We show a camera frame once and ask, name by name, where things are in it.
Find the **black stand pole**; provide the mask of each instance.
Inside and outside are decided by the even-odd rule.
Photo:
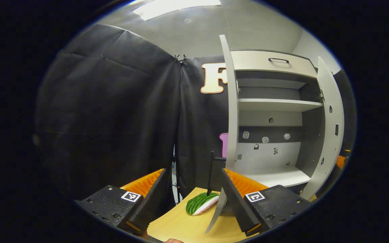
[[[211,159],[210,159],[210,175],[208,177],[208,189],[207,189],[207,196],[211,194],[211,176],[213,173],[213,161],[223,161],[226,163],[226,158],[222,157],[214,157],[214,151],[211,151]]]
[[[207,196],[211,194],[211,174],[213,173],[213,160],[214,160],[214,151],[211,151],[211,158],[210,158],[210,175],[208,177],[208,189],[207,189]]]

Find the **metal clip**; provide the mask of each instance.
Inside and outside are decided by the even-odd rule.
[[[317,100],[322,101],[322,102],[325,101],[325,96],[324,96],[324,92],[323,92],[322,89],[321,89],[321,93],[320,93],[319,96],[317,97]]]

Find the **wooden table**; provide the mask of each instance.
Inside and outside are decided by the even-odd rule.
[[[151,222],[147,230],[148,235],[162,241],[172,238],[184,243],[233,243],[249,238],[241,232],[234,216],[221,215],[211,231],[205,234],[216,209],[216,204],[196,216],[191,216],[185,211],[187,201],[202,192],[207,192],[207,189],[196,187],[177,206]]]

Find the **metal handle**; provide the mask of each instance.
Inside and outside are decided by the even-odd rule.
[[[285,60],[287,63],[289,63],[288,60],[286,59],[280,59],[280,58],[268,58],[269,61],[272,61],[272,60]]]

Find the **white shelf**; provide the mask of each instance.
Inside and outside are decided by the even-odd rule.
[[[310,177],[294,166],[272,169],[269,173],[262,175],[243,175],[268,187],[277,185],[296,186],[310,180]]]
[[[323,103],[302,100],[238,99],[240,111],[305,112],[323,106]]]

